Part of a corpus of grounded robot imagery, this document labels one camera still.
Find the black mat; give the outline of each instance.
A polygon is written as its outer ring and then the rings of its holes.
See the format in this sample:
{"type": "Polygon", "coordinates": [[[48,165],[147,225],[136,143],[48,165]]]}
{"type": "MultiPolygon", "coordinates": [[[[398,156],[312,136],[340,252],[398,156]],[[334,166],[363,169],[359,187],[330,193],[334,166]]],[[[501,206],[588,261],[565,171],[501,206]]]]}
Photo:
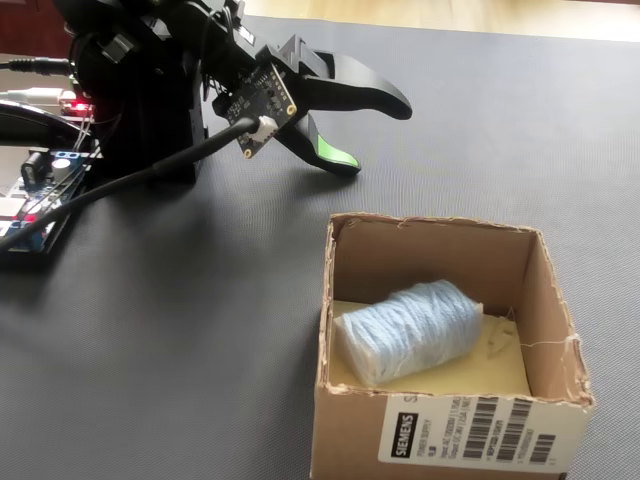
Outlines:
{"type": "Polygon", "coordinates": [[[640,45],[248,23],[359,58],[414,118],[318,114],[352,185],[229,146],[186,195],[87,210],[48,277],[1,275],[0,477],[308,478],[326,224],[364,210],[540,227],[599,400],[570,476],[634,478],[640,45]]]}

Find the microcontroller board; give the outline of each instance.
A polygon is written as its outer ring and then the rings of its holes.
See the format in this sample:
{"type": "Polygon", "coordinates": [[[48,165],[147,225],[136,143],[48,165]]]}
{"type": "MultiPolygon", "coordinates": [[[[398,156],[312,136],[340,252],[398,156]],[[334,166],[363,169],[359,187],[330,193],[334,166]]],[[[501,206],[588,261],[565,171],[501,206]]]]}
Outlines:
{"type": "MultiPolygon", "coordinates": [[[[296,105],[278,70],[268,63],[256,68],[233,93],[225,117],[233,125],[242,117],[268,116],[275,121],[279,130],[295,116],[296,111],[296,105]]],[[[238,138],[238,143],[244,156],[252,158],[269,139],[258,142],[250,134],[244,134],[238,138]]]]}
{"type": "MultiPolygon", "coordinates": [[[[91,170],[89,153],[34,152],[29,159],[38,158],[37,174],[31,173],[33,164],[23,164],[19,177],[5,197],[0,198],[0,239],[8,237],[36,221],[47,212],[70,201],[85,190],[91,170]]],[[[71,216],[52,222],[0,255],[0,267],[38,268],[51,260],[54,246],[70,226],[71,216]]]]}

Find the blue circuit board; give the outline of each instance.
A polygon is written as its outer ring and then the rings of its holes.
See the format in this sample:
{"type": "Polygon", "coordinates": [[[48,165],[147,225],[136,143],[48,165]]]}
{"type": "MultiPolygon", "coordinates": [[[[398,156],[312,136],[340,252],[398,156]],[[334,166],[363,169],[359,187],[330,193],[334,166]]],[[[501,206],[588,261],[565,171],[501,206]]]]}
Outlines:
{"type": "MultiPolygon", "coordinates": [[[[47,152],[47,155],[51,163],[56,160],[64,162],[63,178],[59,175],[56,177],[49,171],[37,183],[25,185],[24,175],[19,177],[8,194],[0,198],[0,201],[7,204],[7,208],[1,209],[2,213],[0,213],[0,238],[13,235],[25,225],[60,207],[84,190],[86,175],[91,169],[89,153],[54,151],[47,152]]],[[[15,263],[16,260],[19,262],[27,256],[47,255],[67,221],[68,218],[65,218],[50,223],[44,231],[32,235],[31,238],[9,250],[7,255],[3,255],[4,260],[9,259],[10,263],[15,263]]]]}

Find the light blue yarn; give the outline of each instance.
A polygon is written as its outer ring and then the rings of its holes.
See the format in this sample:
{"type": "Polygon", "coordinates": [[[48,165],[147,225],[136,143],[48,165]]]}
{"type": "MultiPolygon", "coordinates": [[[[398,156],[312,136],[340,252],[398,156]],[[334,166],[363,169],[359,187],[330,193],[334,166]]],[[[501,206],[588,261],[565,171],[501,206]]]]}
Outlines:
{"type": "Polygon", "coordinates": [[[477,304],[446,280],[419,283],[342,315],[360,378],[378,385],[471,351],[482,332],[477,304]]]}

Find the cardboard box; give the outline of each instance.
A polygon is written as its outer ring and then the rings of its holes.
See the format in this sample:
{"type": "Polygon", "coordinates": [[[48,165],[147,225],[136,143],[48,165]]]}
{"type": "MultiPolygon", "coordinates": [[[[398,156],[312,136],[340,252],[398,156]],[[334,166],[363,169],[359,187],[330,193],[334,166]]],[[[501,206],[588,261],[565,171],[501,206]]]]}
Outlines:
{"type": "Polygon", "coordinates": [[[558,480],[594,404],[580,341],[538,230],[466,219],[332,217],[315,387],[314,480],[558,480]],[[483,303],[486,314],[515,320],[531,395],[526,385],[523,394],[511,384],[503,385],[505,391],[475,393],[447,392],[453,387],[446,382],[437,394],[420,383],[371,389],[341,376],[344,368],[336,368],[332,351],[334,301],[372,304],[438,279],[483,303]]]}

